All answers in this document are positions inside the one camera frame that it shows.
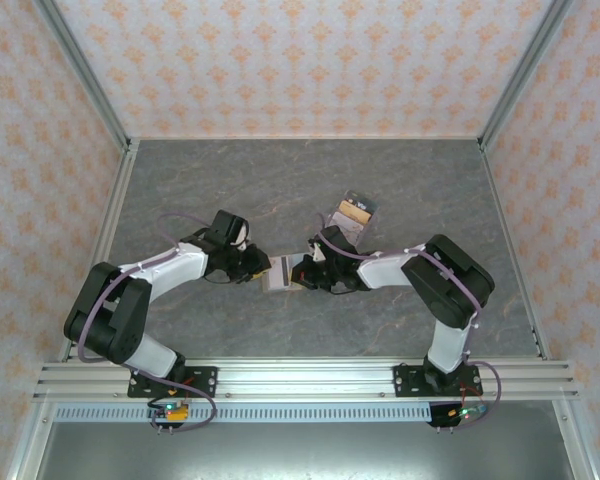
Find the beige card holder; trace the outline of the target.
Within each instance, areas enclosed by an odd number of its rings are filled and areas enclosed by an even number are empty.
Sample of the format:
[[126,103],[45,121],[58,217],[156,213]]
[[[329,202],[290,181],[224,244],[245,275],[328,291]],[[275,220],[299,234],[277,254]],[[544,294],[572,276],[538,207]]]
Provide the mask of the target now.
[[303,253],[270,257],[271,268],[262,276],[265,293],[300,291],[303,287],[291,280],[292,270],[303,260]]

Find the pinkish card with dark stripe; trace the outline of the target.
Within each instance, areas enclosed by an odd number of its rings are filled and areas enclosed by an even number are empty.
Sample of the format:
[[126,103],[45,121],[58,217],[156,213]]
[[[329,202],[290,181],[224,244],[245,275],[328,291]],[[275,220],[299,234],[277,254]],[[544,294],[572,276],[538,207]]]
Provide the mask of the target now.
[[271,268],[266,275],[266,290],[269,292],[288,291],[291,282],[291,255],[271,257]]

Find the pale card with black stripe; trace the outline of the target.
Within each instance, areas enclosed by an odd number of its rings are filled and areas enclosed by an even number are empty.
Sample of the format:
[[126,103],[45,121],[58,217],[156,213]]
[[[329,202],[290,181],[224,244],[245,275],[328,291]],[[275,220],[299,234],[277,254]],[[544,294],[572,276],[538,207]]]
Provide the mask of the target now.
[[329,217],[329,226],[338,226],[347,242],[357,246],[365,232],[366,224],[359,223],[357,220],[348,217],[340,211],[334,212]]

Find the brown orange card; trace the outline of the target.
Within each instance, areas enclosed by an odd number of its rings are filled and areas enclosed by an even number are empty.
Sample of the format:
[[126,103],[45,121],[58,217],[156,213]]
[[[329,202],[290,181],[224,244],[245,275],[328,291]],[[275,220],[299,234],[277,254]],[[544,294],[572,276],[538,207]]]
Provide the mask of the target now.
[[338,210],[350,220],[361,225],[367,225],[372,217],[372,213],[369,213],[364,207],[359,207],[356,202],[350,202],[347,199],[340,202]]

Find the glossy dark card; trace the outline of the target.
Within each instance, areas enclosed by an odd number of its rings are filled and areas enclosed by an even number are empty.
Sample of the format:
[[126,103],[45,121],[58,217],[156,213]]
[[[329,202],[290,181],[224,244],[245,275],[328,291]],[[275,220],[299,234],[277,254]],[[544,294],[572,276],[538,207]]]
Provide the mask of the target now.
[[354,190],[348,190],[344,195],[344,199],[359,210],[369,213],[371,216],[375,214],[378,208],[374,200]]

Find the clear plastic tray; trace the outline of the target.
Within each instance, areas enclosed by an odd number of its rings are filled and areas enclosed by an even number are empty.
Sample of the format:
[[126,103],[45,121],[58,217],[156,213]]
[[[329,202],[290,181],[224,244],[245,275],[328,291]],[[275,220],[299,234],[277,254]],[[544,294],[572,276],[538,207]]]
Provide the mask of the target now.
[[[331,215],[332,215],[334,212],[336,212],[336,211],[339,211],[339,210],[338,210],[338,207],[339,207],[339,204],[340,204],[340,202],[341,202],[342,200],[345,200],[345,199],[344,199],[344,195],[343,195],[343,198],[342,198],[342,199],[339,201],[339,203],[336,205],[336,207],[335,207],[335,209],[333,210],[333,212],[327,216],[327,220],[325,221],[325,225],[326,225],[327,227],[330,227],[330,226],[328,225],[328,223],[329,223],[329,217],[330,217],[330,216],[331,216]],[[375,214],[374,214],[374,215],[371,217],[371,219],[370,219],[369,223],[367,224],[367,227],[366,227],[366,229],[365,229],[365,232],[364,232],[364,234],[363,234],[362,238],[364,237],[365,233],[366,233],[366,232],[369,230],[369,228],[370,228],[371,224],[374,222],[374,220],[375,220],[375,217],[376,217],[376,212],[375,212]]]

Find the left circuit board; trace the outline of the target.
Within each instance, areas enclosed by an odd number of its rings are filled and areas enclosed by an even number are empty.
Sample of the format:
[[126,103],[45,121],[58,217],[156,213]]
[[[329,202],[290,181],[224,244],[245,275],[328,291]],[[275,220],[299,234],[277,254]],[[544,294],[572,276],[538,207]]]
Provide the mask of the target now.
[[180,424],[189,418],[189,406],[180,400],[154,399],[147,406],[149,418],[155,422]]

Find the circuit board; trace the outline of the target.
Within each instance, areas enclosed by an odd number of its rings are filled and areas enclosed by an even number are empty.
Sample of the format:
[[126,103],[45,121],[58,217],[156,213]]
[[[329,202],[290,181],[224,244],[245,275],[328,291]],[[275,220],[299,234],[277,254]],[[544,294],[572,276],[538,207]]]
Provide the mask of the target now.
[[447,412],[447,417],[450,420],[477,420],[481,418],[488,412],[488,407],[485,404],[475,404],[469,406],[459,406],[457,408],[452,408]]
[[180,400],[154,399],[147,406],[149,418],[155,422],[180,424],[189,418],[189,406]]

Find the grey metal panel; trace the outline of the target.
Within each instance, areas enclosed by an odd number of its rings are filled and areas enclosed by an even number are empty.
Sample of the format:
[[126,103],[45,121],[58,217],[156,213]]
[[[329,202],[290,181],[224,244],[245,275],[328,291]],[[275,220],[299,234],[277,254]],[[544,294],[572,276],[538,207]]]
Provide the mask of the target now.
[[159,435],[140,424],[57,424],[37,480],[573,480],[561,436],[495,420],[224,424]]

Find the right circuit board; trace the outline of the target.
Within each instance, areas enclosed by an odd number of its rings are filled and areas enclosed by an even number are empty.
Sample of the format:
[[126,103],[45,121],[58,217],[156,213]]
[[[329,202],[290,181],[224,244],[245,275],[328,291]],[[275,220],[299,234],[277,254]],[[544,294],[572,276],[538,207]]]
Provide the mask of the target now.
[[475,404],[469,406],[459,406],[457,408],[452,408],[447,412],[447,417],[450,420],[477,420],[481,418],[488,412],[488,407],[485,404]]

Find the aluminium mounting rail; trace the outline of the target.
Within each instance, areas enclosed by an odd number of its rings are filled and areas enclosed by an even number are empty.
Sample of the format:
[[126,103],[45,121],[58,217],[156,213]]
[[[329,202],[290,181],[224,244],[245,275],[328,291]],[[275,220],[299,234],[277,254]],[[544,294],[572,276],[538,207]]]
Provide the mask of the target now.
[[[192,359],[218,368],[215,398],[229,402],[387,401],[394,396],[396,357]],[[584,387],[567,361],[538,358],[476,359],[483,398],[576,400]],[[36,401],[118,401],[127,397],[131,373],[113,364],[85,364],[75,358],[42,367]]]

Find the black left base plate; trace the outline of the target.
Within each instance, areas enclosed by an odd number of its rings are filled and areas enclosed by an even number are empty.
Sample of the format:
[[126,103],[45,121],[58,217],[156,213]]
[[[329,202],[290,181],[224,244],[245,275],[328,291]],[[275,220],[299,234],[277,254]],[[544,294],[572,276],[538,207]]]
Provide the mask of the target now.
[[[210,397],[215,396],[218,368],[213,366],[181,366],[171,373],[167,379],[171,382],[184,384],[196,388]],[[140,373],[132,373],[127,396],[130,398],[191,398],[190,391],[182,390],[156,380],[150,379]]]

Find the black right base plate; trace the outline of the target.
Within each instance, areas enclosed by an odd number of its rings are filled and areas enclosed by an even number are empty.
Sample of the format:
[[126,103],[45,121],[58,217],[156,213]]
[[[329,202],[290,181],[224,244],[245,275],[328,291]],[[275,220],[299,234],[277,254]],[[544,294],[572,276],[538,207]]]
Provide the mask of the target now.
[[483,394],[479,369],[461,363],[444,373],[430,365],[399,364],[392,368],[397,397],[460,397]]

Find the aluminium side rail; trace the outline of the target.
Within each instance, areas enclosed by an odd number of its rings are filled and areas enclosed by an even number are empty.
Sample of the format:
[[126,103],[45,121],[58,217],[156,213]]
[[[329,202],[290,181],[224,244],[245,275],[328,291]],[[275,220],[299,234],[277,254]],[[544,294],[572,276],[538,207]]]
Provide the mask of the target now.
[[109,258],[139,144],[139,138],[131,138],[121,154],[86,273],[93,265]]
[[534,342],[536,345],[537,357],[539,357],[543,361],[551,360],[552,359],[551,350],[547,343],[546,335],[545,335],[545,332],[543,331],[542,325],[537,318],[535,304],[534,304],[533,299],[531,298],[529,289],[527,288],[526,277],[525,277],[525,274],[522,271],[520,263],[519,263],[517,251],[515,248],[514,238],[512,237],[510,225],[509,225],[509,222],[506,217],[504,203],[501,199],[501,195],[498,190],[498,186],[497,186],[497,182],[496,182],[496,178],[495,178],[495,174],[494,174],[494,169],[492,168],[492,166],[490,164],[486,149],[482,145],[480,145],[480,148],[481,148],[480,155],[481,155],[482,164],[483,164],[485,174],[487,176],[487,180],[489,182],[489,185],[490,185],[490,188],[492,191],[494,204],[495,204],[495,207],[496,207],[496,210],[498,213],[498,217],[499,217],[501,227],[503,230],[505,242],[506,242],[509,256],[511,259],[512,267],[513,267],[513,270],[514,270],[514,273],[516,276],[516,281],[517,281],[518,289],[519,289],[519,292],[521,295],[521,300],[524,304],[526,317],[527,317],[528,323],[530,325],[531,335],[533,336],[533,339],[534,339]]

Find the aluminium frame post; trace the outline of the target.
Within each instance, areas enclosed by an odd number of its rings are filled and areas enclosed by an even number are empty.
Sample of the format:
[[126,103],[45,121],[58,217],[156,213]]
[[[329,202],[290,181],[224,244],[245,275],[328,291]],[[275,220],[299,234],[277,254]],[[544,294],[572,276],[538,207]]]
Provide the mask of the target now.
[[56,0],[32,0],[32,2],[56,38],[60,49],[68,59],[115,144],[122,151],[125,151],[130,144],[130,137],[126,133],[58,3]]
[[485,153],[513,110],[545,50],[559,30],[574,0],[551,0],[521,59],[489,116],[477,143]]

